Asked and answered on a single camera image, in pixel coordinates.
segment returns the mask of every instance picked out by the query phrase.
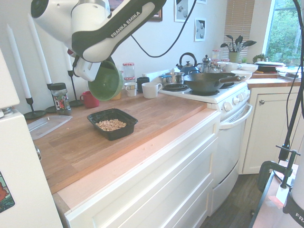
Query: peanuts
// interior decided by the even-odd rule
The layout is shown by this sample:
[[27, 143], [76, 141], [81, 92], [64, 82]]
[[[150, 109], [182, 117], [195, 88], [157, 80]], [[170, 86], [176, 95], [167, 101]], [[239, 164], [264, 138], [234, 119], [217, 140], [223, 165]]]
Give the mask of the peanuts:
[[96, 123], [105, 132], [111, 132], [125, 127], [127, 124], [119, 121], [118, 119], [114, 120], [105, 120], [99, 123]]

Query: white candle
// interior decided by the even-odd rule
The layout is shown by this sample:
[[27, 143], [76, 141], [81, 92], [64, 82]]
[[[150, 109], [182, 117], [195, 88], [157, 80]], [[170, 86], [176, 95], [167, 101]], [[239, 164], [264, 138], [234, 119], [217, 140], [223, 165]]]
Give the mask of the white candle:
[[70, 55], [67, 53], [67, 50], [68, 49], [66, 48], [66, 46], [64, 46], [66, 67], [67, 67], [67, 70], [70, 71], [70, 70], [73, 70], [73, 67], [72, 67], [72, 64], [71, 64]]
[[29, 91], [27, 78], [25, 77], [25, 73], [24, 73], [21, 58], [20, 58], [20, 55], [19, 55], [19, 52], [18, 52], [17, 44], [16, 44], [15, 37], [14, 37], [14, 33], [13, 33], [13, 30], [10, 28], [9, 25], [7, 26], [7, 33], [9, 35], [10, 47], [13, 51], [13, 55], [14, 55], [14, 58], [15, 58], [18, 74], [19, 74], [19, 77], [21, 79], [21, 83], [22, 83], [22, 87], [23, 87], [25, 97], [26, 98], [31, 98], [32, 96], [31, 96], [30, 91]]
[[28, 22], [29, 22], [28, 23], [29, 28], [32, 33], [34, 43], [35, 43], [35, 46], [36, 46], [36, 49], [37, 49], [37, 52], [39, 55], [39, 59], [42, 64], [44, 78], [46, 79], [47, 84], [52, 84], [52, 80], [51, 80], [51, 77], [49, 75], [48, 68], [47, 68], [48, 66], [47, 66], [46, 58], [44, 57], [44, 54], [43, 54], [42, 46], [41, 46], [41, 43], [40, 43], [40, 40], [38, 37], [38, 33], [37, 33], [37, 30], [36, 30], [36, 27], [34, 24], [34, 20], [29, 14], [28, 14]]

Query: wooden countertop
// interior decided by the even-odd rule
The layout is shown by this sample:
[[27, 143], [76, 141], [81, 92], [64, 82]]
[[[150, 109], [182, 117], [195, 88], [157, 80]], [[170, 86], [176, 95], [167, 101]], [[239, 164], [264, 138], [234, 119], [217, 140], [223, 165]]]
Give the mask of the wooden countertop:
[[[292, 81], [287, 81], [279, 77], [278, 74], [253, 74], [252, 77], [246, 81], [248, 88], [262, 88], [262, 87], [290, 87]], [[294, 86], [300, 86], [301, 82], [295, 82]]]
[[163, 152], [162, 148], [179, 141], [183, 134], [191, 130], [198, 123], [208, 118], [213, 118], [215, 115], [219, 115], [216, 110], [206, 108], [58, 191], [53, 194], [57, 208], [62, 210], [61, 214], [65, 214], [69, 210], [75, 210], [79, 205], [82, 205], [103, 191], [109, 184], [116, 182], [120, 178], [124, 178], [125, 174], [132, 172], [136, 167], [142, 165], [153, 156], [158, 156], [159, 152]]
[[[143, 94], [101, 102], [99, 107], [72, 108], [72, 119], [34, 141], [42, 154], [42, 168], [52, 194], [112, 162], [132, 149], [176, 126], [205, 109], [203, 102], [158, 94], [146, 99]], [[108, 141], [87, 120], [102, 110], [118, 108], [138, 119], [134, 132]]]

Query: green bowl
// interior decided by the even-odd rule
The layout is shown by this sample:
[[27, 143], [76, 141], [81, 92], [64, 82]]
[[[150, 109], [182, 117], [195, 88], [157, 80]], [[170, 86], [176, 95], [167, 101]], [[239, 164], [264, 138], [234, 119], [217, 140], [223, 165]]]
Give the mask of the green bowl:
[[116, 66], [103, 61], [93, 82], [88, 82], [92, 95], [100, 101], [108, 101], [117, 96], [123, 87], [123, 76]]

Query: white stove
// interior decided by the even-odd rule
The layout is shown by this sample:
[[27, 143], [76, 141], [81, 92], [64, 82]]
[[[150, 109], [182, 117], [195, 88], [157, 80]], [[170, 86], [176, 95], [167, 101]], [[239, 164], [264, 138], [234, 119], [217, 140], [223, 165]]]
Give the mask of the white stove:
[[[167, 71], [143, 74], [150, 81], [160, 82], [158, 76]], [[238, 160], [245, 129], [245, 120], [252, 111], [248, 104], [250, 91], [246, 82], [235, 83], [231, 88], [219, 89], [219, 93], [211, 96], [190, 94], [187, 89], [181, 92], [160, 90], [159, 93], [178, 96], [186, 99], [202, 101], [207, 107], [221, 112], [219, 123], [218, 148], [213, 153], [212, 170], [214, 183], [211, 199], [211, 213], [225, 201], [238, 178]]]
[[186, 99], [203, 101], [207, 107], [218, 110], [222, 113], [221, 120], [231, 116], [241, 109], [250, 97], [250, 90], [246, 82], [235, 84], [231, 88], [219, 89], [219, 93], [211, 96], [200, 96], [190, 94], [191, 89], [185, 91], [172, 92], [161, 89], [159, 93], [178, 96]]

